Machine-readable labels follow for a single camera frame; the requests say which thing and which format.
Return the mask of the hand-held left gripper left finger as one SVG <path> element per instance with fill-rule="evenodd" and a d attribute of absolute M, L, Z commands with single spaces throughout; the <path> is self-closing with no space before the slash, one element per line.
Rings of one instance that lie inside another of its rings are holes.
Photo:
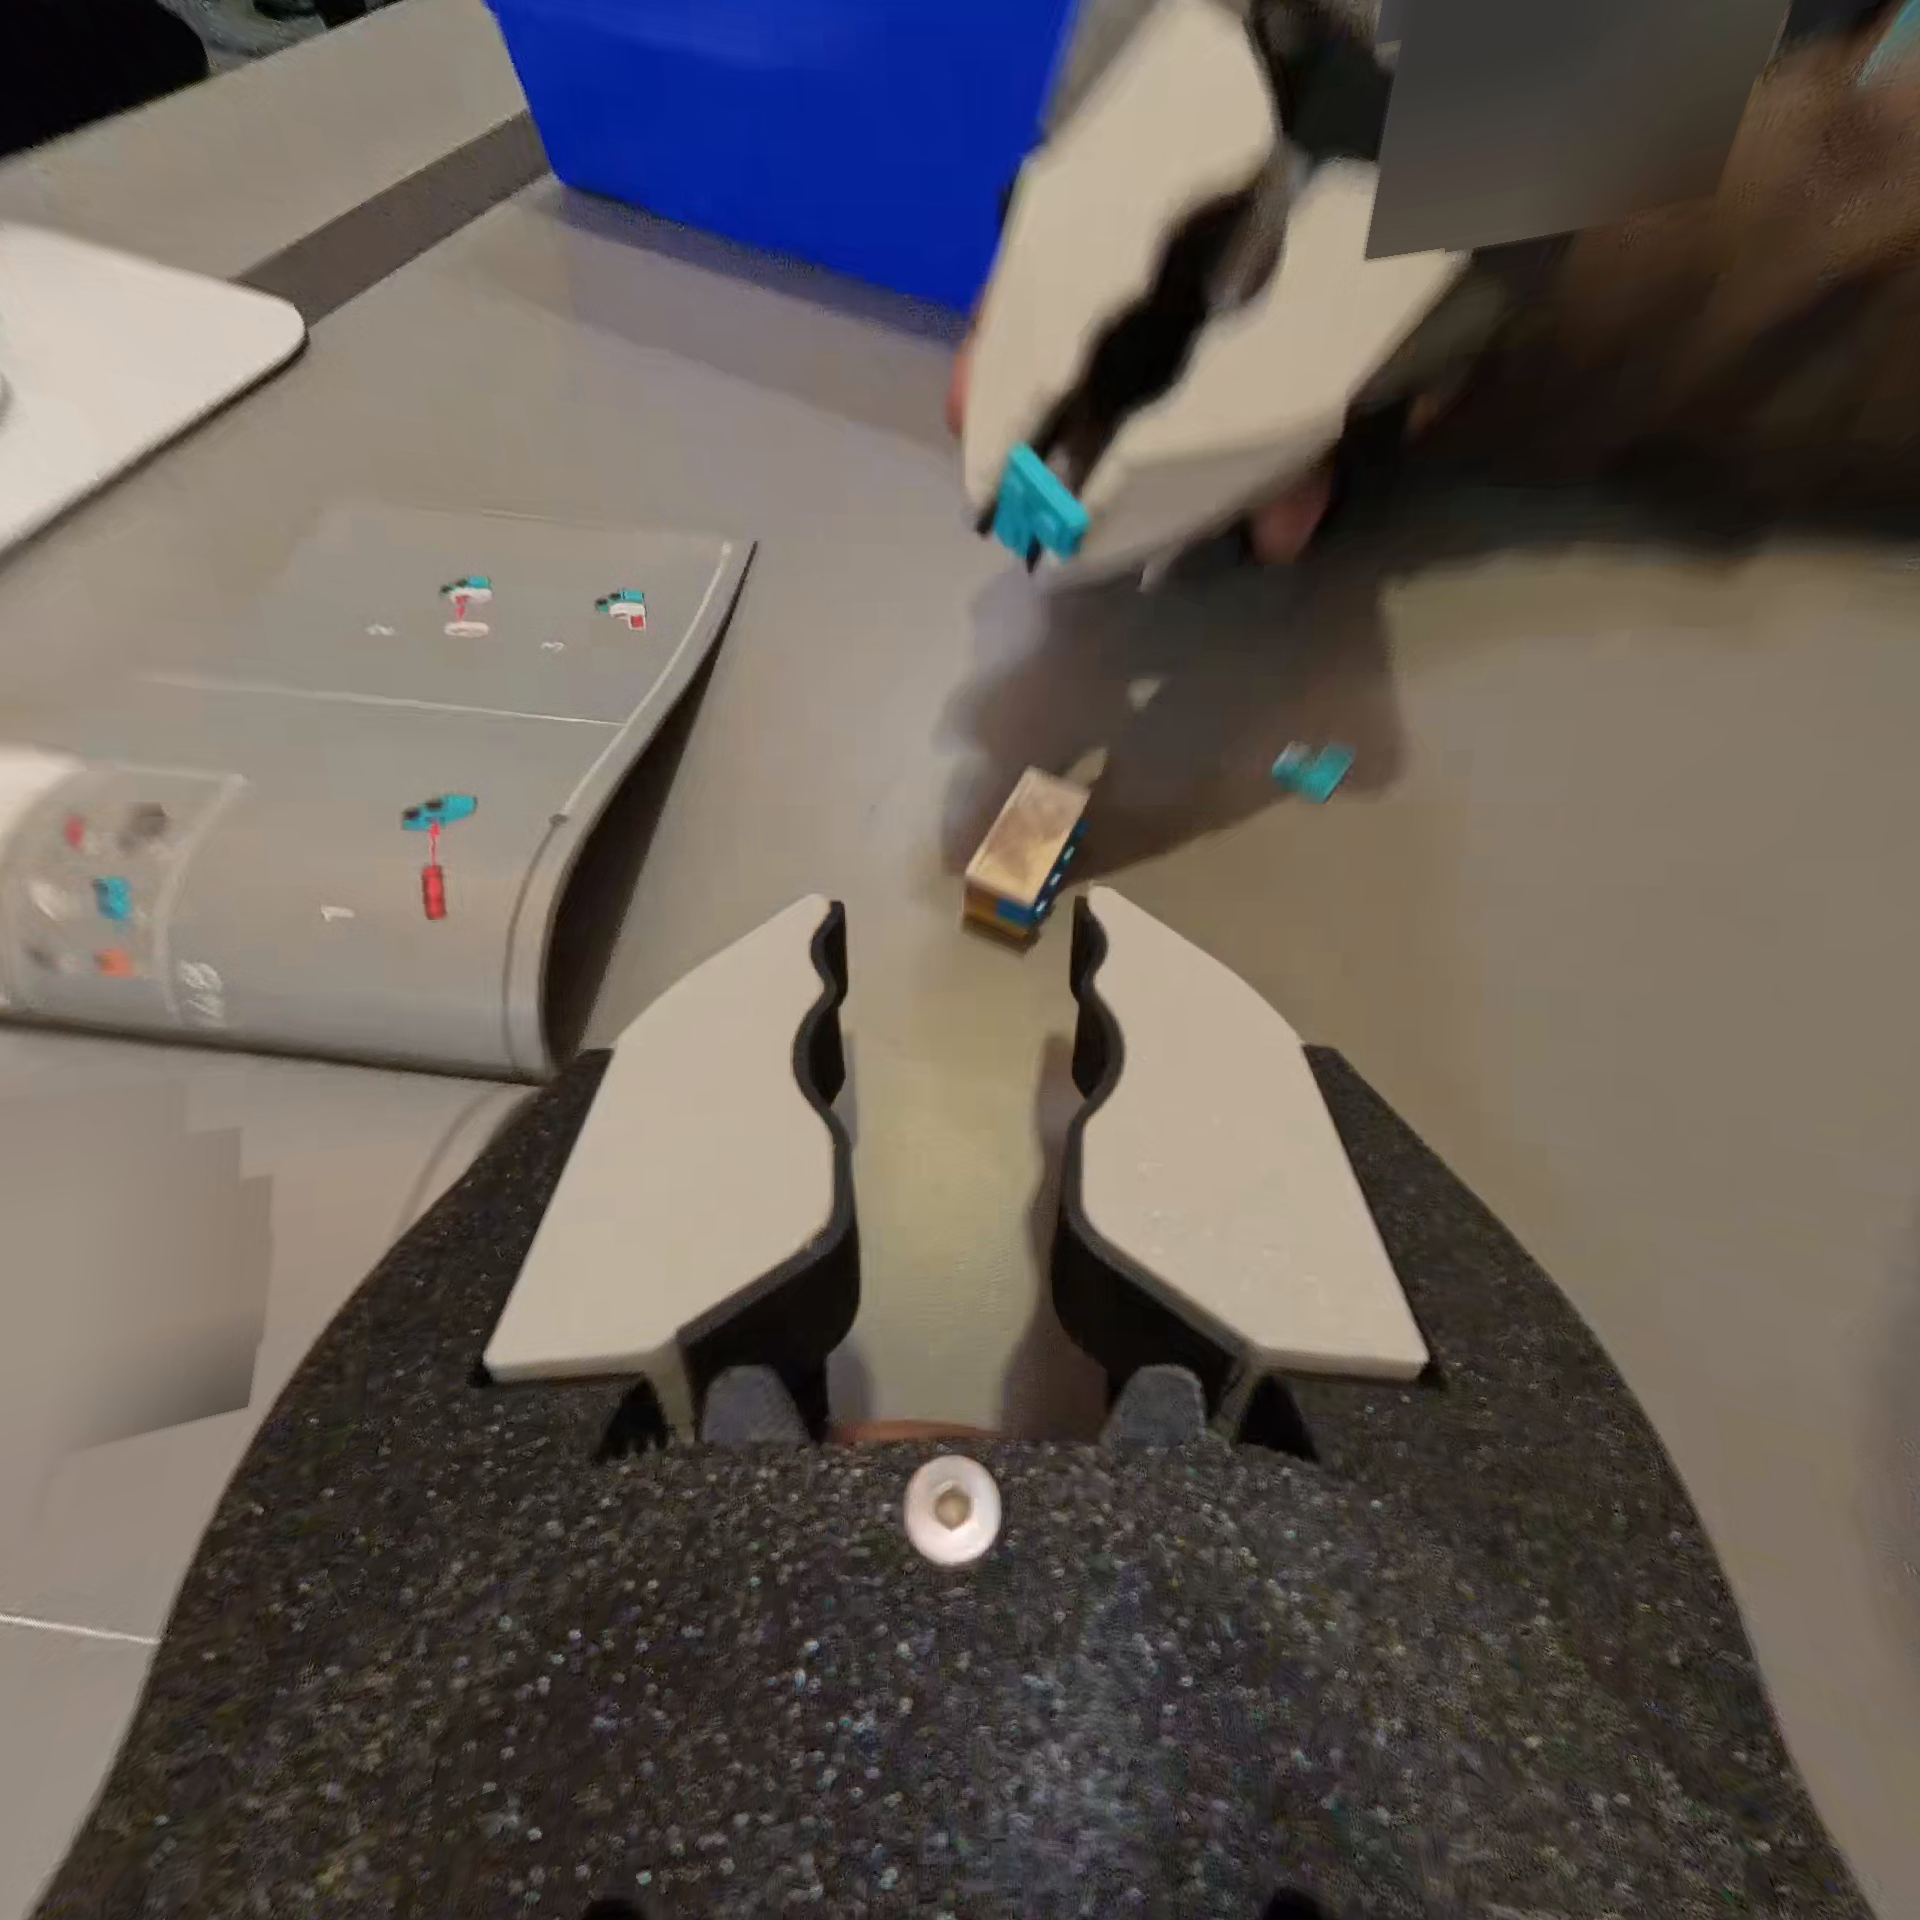
<path fill-rule="evenodd" d="M 807 896 L 615 1037 L 484 1349 L 494 1386 L 627 1381 L 702 1439 L 825 1439 L 859 1251 L 847 911 Z"/>

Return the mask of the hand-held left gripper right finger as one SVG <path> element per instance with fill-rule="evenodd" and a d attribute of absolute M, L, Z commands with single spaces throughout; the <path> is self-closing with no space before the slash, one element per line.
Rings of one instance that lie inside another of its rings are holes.
<path fill-rule="evenodd" d="M 1050 1295 L 1113 1394 L 1206 1412 L 1265 1381 L 1407 1386 L 1428 1338 L 1300 1032 L 1115 887 L 1071 911 L 1076 1008 Z"/>

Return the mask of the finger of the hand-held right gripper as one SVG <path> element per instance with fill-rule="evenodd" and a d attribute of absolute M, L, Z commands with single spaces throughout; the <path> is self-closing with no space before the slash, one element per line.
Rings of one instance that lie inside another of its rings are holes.
<path fill-rule="evenodd" d="M 1371 161 L 1301 173 L 1277 259 L 1248 301 L 1203 312 L 1183 344 L 1139 301 L 1090 358 L 1055 442 L 1087 531 L 1060 570 L 1106 582 L 1160 564 L 1303 478 L 1376 396 L 1468 273 L 1468 256 L 1369 256 Z"/>
<path fill-rule="evenodd" d="M 1020 166 L 974 317 L 963 476 L 984 514 L 1187 221 L 1254 188 L 1280 120 L 1245 15 L 1153 5 Z"/>

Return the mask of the blue plastic bin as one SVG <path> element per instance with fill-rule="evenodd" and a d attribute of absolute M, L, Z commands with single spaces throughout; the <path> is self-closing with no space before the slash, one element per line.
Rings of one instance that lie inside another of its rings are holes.
<path fill-rule="evenodd" d="M 909 301 L 974 305 L 1069 3 L 497 3 L 552 171 Z"/>

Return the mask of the grey desk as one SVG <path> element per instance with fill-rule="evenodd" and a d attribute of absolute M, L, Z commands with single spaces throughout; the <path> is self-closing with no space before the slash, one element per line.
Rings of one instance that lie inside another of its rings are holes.
<path fill-rule="evenodd" d="M 1215 650 L 1049 633 L 963 526 L 952 321 L 519 181 L 494 15 L 408 5 L 4 163 L 4 218 L 295 301 L 272 387 L 4 569 L 4 708 L 208 637 L 340 501 L 760 542 L 596 876 L 607 1043 L 800 894 L 847 903 L 867 1287 L 838 1410 L 1071 1431 L 1042 1319 L 1065 961 L 942 875 L 1113 738 L 1113 882 L 1333 1043 L 1633 1384 L 1865 1892 L 1917 1917 L 1917 564 L 1407 549 Z M 1329 803 L 1291 742 L 1357 764 Z"/>

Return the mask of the person's right hand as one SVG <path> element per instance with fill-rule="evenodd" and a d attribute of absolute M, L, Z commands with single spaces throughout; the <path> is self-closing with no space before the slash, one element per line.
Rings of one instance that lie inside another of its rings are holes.
<path fill-rule="evenodd" d="M 1291 478 L 1280 494 L 1249 510 L 1245 516 L 1249 561 L 1260 567 L 1300 564 L 1340 508 L 1344 494 L 1340 449 L 1333 449 L 1315 467 Z"/>

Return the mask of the grey instruction booklet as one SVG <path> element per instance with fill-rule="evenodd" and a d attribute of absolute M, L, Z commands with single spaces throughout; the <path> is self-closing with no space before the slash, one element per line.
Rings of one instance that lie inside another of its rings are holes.
<path fill-rule="evenodd" d="M 336 508 L 4 708 L 4 1640 L 146 1655 L 367 1268 L 579 1043 L 752 540 Z"/>

